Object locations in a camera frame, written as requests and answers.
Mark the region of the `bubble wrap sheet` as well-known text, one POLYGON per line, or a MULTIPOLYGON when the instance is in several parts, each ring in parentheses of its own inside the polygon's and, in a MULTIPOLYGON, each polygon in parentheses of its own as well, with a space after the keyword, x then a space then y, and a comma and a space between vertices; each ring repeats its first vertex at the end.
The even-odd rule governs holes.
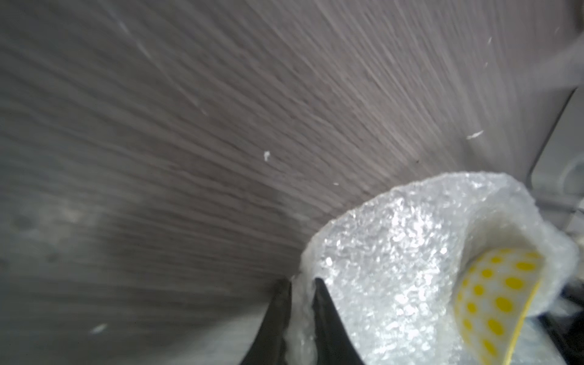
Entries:
POLYGON ((293 282, 287 362, 316 363, 313 281, 322 278, 365 363, 474 363, 456 332, 453 292, 471 260, 505 247, 544 257, 511 361, 562 363, 535 317, 576 271, 579 249, 541 216, 521 182, 502 173, 447 173, 397 186, 328 222, 293 282))

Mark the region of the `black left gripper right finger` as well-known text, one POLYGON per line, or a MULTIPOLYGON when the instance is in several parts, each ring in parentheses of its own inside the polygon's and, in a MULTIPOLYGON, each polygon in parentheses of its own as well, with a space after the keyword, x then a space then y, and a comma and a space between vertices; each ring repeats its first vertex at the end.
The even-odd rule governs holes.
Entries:
POLYGON ((348 337, 325 281, 315 278, 312 308, 318 365, 364 365, 348 337))

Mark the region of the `yellow patterned bowl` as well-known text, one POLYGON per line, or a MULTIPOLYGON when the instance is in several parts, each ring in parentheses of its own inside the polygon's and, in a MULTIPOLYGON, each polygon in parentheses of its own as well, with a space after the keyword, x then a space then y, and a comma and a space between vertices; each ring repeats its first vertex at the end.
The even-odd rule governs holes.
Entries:
POLYGON ((533 249, 492 249, 472 261, 454 293, 463 345, 480 364, 510 363, 544 258, 533 249))

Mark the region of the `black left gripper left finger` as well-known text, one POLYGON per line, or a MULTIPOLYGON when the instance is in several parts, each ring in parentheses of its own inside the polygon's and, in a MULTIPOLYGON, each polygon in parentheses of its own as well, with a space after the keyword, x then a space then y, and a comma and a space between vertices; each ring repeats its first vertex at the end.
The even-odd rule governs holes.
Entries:
POLYGON ((241 365, 286 364, 284 334, 290 322, 291 307, 292 284, 288 278, 284 278, 275 285, 266 314, 241 365))

